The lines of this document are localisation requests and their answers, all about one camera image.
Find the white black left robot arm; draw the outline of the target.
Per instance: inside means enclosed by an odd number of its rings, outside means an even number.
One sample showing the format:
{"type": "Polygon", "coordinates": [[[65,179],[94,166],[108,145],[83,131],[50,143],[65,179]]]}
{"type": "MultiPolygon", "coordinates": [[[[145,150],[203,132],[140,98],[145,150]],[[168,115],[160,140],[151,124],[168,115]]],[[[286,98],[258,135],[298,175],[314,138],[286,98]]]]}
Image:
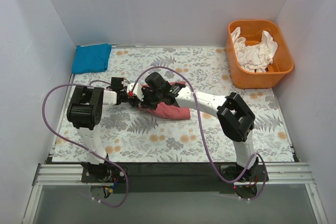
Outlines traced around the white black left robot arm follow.
{"type": "Polygon", "coordinates": [[[84,147],[88,148],[88,160],[81,165],[89,179],[99,182],[124,182],[125,176],[107,159],[99,133],[99,123],[104,105],[129,103],[137,106],[140,100],[131,92],[133,85],[124,78],[112,77],[106,89],[76,86],[67,109],[67,120],[77,129],[84,147]]]}

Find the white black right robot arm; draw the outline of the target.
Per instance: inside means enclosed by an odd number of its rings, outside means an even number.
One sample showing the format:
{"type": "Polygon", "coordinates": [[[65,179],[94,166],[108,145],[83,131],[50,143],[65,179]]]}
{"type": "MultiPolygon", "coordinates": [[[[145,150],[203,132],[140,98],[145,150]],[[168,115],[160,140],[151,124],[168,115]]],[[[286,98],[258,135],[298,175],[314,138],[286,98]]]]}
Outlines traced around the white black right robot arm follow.
{"type": "Polygon", "coordinates": [[[252,141],[255,115],[239,94],[232,92],[224,96],[195,92],[182,83],[170,84],[158,72],[151,73],[145,82],[141,88],[142,106],[155,109],[163,102],[217,118],[225,136],[234,143],[236,176],[246,181],[256,176],[258,157],[252,141]]]}

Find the red t shirt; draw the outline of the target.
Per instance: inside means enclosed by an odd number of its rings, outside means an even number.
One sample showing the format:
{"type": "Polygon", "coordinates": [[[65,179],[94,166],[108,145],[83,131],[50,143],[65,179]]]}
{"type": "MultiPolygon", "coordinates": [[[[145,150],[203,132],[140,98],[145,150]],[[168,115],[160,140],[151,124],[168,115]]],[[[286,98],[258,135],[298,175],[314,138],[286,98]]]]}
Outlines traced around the red t shirt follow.
{"type": "Polygon", "coordinates": [[[191,113],[189,108],[180,108],[174,105],[167,105],[164,101],[156,104],[156,109],[146,108],[145,106],[139,106],[140,110],[149,112],[159,118],[169,120],[189,120],[191,113]]]}

